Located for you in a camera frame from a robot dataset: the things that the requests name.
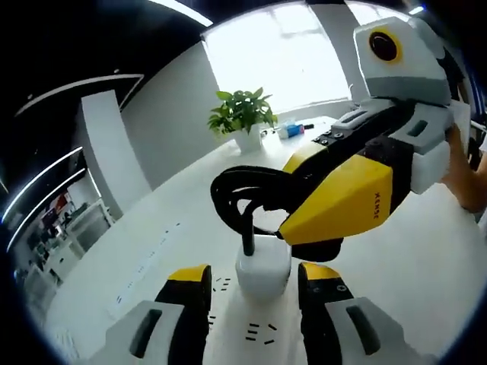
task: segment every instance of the camera lens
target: camera lens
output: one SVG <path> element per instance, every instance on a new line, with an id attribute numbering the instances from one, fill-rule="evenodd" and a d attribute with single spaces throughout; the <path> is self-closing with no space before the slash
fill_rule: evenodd
<path id="1" fill-rule="evenodd" d="M 393 39 L 385 33 L 373 32 L 369 45 L 374 54 L 384 61 L 392 61 L 397 57 L 397 46 Z"/>

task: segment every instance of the white pot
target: white pot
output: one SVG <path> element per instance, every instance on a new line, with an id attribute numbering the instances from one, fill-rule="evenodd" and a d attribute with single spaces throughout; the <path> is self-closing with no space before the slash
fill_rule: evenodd
<path id="1" fill-rule="evenodd" d="M 252 125 L 250 133 L 247 134 L 247 131 L 244 129 L 242 131 L 234 132 L 233 136 L 242 154 L 258 151 L 260 148 L 262 148 L 260 129 L 257 124 Z"/>

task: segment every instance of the white wall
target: white wall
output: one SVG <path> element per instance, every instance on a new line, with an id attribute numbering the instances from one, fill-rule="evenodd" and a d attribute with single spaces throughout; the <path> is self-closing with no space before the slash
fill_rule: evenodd
<path id="1" fill-rule="evenodd" d="M 278 113 L 280 121 L 285 121 L 289 118 L 295 120 L 311 119 L 318 116 L 331 116 L 339 119 L 344 114 L 355 109 L 355 105 L 350 100 L 330 101 L 325 103 L 315 103 L 301 108 Z"/>
<path id="2" fill-rule="evenodd" d="M 83 97 L 78 124 L 88 167 L 103 200 L 103 191 L 110 191 L 107 203 L 118 218 L 150 193 L 151 187 L 130 144 L 115 91 Z"/>
<path id="3" fill-rule="evenodd" d="M 368 97 L 364 79 L 358 66 L 357 52 L 353 40 L 353 31 L 360 24 L 347 5 L 317 4 L 311 5 L 329 40 L 335 48 L 347 83 L 353 84 L 352 99 L 356 103 Z"/>
<path id="4" fill-rule="evenodd" d="M 127 135 L 153 189 L 224 141 L 206 125 L 210 110 L 220 103 L 216 91 L 215 76 L 198 43 L 160 70 L 122 111 Z"/>
<path id="5" fill-rule="evenodd" d="M 84 203 L 91 205 L 99 198 L 88 172 L 82 179 L 68 186 L 68 194 L 76 209 L 79 209 Z"/>

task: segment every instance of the blue object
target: blue object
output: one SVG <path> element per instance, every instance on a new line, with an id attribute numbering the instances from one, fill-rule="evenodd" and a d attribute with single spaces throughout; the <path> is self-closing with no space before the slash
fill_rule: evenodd
<path id="1" fill-rule="evenodd" d="M 300 125 L 289 125 L 286 130 L 288 131 L 288 138 L 294 137 L 295 135 L 299 135 L 301 133 L 301 126 Z"/>

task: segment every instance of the yellow panel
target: yellow panel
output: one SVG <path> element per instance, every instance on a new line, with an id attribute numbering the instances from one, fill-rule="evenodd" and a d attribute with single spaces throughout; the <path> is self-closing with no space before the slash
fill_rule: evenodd
<path id="1" fill-rule="evenodd" d="M 296 245 L 371 230 L 389 217 L 392 182 L 390 167 L 352 156 L 321 182 L 279 232 Z"/>
<path id="2" fill-rule="evenodd" d="M 203 279 L 203 272 L 207 267 L 207 264 L 203 264 L 193 268 L 180 268 L 178 271 L 174 272 L 168 280 L 201 281 Z"/>
<path id="3" fill-rule="evenodd" d="M 316 142 L 306 143 L 303 147 L 293 153 L 282 170 L 285 173 L 293 173 L 305 160 L 323 150 L 326 150 L 326 147 L 321 144 Z"/>
<path id="4" fill-rule="evenodd" d="M 340 274 L 332 268 L 313 264 L 311 262 L 302 262 L 301 265 L 303 265 L 304 269 L 306 270 L 308 280 L 340 278 Z"/>

